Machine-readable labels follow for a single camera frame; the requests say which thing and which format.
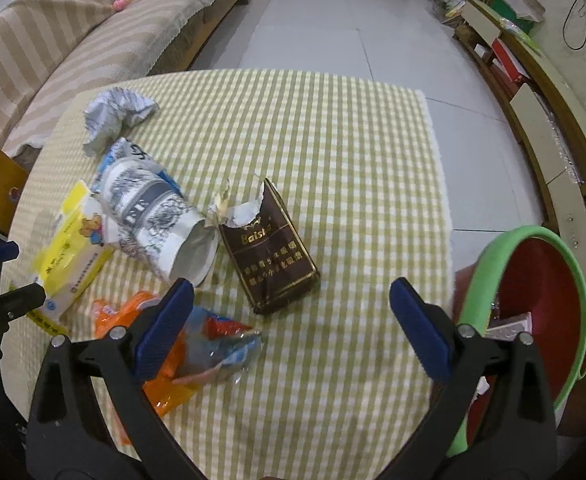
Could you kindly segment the long tv cabinet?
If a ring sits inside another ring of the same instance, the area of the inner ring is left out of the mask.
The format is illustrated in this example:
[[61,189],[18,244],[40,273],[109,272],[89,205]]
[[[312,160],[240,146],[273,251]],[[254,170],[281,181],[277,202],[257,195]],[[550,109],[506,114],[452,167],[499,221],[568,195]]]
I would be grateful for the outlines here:
[[543,224],[576,257],[586,279],[586,111],[523,32],[487,4],[465,0],[453,37],[478,68],[527,156]]

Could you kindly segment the patterned paper cup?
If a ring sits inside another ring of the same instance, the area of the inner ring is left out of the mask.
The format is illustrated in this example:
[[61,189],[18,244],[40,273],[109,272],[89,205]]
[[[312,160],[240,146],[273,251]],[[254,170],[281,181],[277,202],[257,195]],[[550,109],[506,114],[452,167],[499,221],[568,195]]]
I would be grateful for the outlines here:
[[103,212],[104,240],[161,280],[204,282],[219,243],[215,226],[142,148],[116,140],[104,154],[92,191]]

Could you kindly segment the green cardboard box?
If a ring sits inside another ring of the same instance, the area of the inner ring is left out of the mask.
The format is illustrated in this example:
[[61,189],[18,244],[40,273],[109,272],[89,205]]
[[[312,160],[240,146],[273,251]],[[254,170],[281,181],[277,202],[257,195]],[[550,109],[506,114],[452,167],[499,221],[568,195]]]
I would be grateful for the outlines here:
[[490,7],[526,34],[541,25],[546,14],[546,8],[538,0],[491,0]]

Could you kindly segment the checkered yellow tablecloth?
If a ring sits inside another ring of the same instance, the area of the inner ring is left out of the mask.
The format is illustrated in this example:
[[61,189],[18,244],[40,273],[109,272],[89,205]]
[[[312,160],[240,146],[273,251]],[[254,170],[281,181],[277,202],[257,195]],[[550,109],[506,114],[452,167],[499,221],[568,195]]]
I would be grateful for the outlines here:
[[389,309],[407,278],[431,304],[452,286],[451,232],[427,101],[388,84],[286,70],[157,76],[138,140],[199,206],[227,188],[283,198],[273,224],[220,243],[200,306],[259,328],[237,385],[208,387],[167,425],[212,479],[371,479],[429,406],[430,379]]

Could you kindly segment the white printed paper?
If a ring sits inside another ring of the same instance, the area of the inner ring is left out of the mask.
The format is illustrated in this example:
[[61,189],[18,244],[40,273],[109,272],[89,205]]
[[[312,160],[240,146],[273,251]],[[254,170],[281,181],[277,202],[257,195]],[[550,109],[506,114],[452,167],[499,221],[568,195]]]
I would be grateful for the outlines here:
[[141,124],[159,111],[159,104],[148,96],[122,87],[101,91],[84,111],[87,156],[102,154],[121,136],[124,129]]

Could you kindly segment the brown cigarette pack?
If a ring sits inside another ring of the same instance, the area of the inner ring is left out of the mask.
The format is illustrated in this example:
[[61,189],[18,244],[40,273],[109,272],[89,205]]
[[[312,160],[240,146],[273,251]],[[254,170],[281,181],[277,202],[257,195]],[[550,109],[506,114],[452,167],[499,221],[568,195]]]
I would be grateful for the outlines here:
[[218,229],[254,313],[275,313],[319,284],[319,269],[269,179],[242,204],[232,205],[228,190],[218,193],[207,220]]

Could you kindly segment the green red trash bin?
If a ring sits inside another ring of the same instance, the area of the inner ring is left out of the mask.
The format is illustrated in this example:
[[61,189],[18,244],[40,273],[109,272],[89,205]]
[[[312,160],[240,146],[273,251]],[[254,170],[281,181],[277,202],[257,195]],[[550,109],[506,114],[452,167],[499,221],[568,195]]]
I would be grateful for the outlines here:
[[542,226],[520,226],[500,234],[456,273],[453,322],[484,336],[494,304],[502,320],[532,317],[532,336],[558,410],[586,367],[586,281],[561,237]]

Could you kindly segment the orange plastic bag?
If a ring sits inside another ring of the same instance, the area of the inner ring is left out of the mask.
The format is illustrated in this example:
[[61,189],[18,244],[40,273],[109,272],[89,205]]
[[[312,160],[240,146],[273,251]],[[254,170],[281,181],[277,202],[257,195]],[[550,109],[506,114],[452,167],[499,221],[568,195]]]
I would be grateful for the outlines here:
[[262,348],[259,330],[195,307],[159,374],[144,384],[144,393],[163,417],[204,386],[249,368]]

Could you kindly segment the striped beige sofa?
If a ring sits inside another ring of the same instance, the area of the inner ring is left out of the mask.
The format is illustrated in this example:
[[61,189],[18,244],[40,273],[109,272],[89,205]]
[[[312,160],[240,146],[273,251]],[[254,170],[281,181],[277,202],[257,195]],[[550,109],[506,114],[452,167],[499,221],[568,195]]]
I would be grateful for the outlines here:
[[117,82],[186,70],[247,0],[11,0],[0,11],[0,149],[38,150],[72,99]]

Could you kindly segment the yellow tissue pack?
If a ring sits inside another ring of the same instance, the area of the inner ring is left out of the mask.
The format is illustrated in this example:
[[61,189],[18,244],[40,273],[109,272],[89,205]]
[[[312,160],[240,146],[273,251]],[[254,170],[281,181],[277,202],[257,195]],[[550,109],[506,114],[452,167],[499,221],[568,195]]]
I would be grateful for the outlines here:
[[79,180],[63,200],[47,245],[33,263],[34,282],[45,291],[43,305],[28,317],[51,336],[64,334],[61,316],[82,296],[113,249],[104,241],[99,200]]

